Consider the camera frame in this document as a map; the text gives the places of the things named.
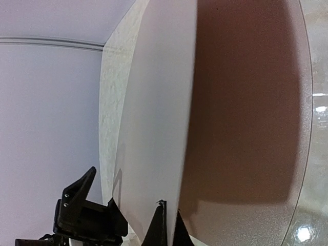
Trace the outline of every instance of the black mount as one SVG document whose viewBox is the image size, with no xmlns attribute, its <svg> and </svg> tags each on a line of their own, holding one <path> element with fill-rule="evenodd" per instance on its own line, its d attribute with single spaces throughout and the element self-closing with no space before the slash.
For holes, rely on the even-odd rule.
<svg viewBox="0 0 328 246">
<path fill-rule="evenodd" d="M 84 246 L 120 246 L 128 234 L 128 222 L 111 199 L 107 206 L 87 201 L 96 168 L 63 190 L 55 210 L 54 235 L 39 240 L 16 239 L 15 246 L 68 246 L 68 239 Z M 167 205 L 159 201 L 142 246 L 168 246 Z M 194 246 L 180 213 L 177 213 L 173 246 Z"/>
<path fill-rule="evenodd" d="M 141 246 L 168 246 L 167 205 L 166 201 L 163 200 L 158 203 L 159 206 L 155 210 L 153 219 Z M 173 246 L 194 246 L 179 211 L 176 217 Z"/>
</svg>

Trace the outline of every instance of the white wall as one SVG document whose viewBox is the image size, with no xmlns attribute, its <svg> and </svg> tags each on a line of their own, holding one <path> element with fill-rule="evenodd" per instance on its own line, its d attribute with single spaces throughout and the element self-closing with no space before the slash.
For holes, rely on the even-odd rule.
<svg viewBox="0 0 328 246">
<path fill-rule="evenodd" d="M 0 37 L 43 36 L 105 44 L 135 0 L 1 0 Z"/>
<path fill-rule="evenodd" d="M 101 52 L 0 46 L 1 246 L 51 233 L 63 188 L 99 170 L 100 65 Z"/>
</svg>

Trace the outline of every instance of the white panel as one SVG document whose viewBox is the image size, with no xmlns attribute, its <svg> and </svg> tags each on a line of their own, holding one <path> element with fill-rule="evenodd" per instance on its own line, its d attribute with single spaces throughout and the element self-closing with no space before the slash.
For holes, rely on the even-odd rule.
<svg viewBox="0 0 328 246">
<path fill-rule="evenodd" d="M 98 160 L 101 53 L 0 46 L 0 245 L 52 232 L 63 188 Z M 89 196 L 101 202 L 98 173 Z"/>
<path fill-rule="evenodd" d="M 181 215 L 211 246 L 280 246 L 310 143 L 299 1 L 200 1 L 196 43 Z"/>
<path fill-rule="evenodd" d="M 105 43 L 134 0 L 3 0 L 0 36 L 45 36 Z"/>
<path fill-rule="evenodd" d="M 112 198 L 119 126 L 140 23 L 149 0 L 136 0 L 102 51 L 99 153 L 102 200 Z"/>
<path fill-rule="evenodd" d="M 166 200 L 169 245 L 187 142 L 196 10 L 195 0 L 149 1 L 132 59 L 116 155 L 113 197 L 120 210 L 143 240 L 157 202 Z"/>
</svg>

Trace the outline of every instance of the curved white board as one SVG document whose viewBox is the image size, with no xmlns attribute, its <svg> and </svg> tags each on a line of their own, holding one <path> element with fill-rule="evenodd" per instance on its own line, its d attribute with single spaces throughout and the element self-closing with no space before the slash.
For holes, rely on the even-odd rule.
<svg viewBox="0 0 328 246">
<path fill-rule="evenodd" d="M 280 246 L 310 144 L 298 1 L 199 1 L 181 214 L 208 245 Z"/>
<path fill-rule="evenodd" d="M 196 0 L 151 0 L 140 25 L 118 139 L 113 197 L 143 240 L 167 201 L 172 245 L 187 142 Z"/>
</svg>

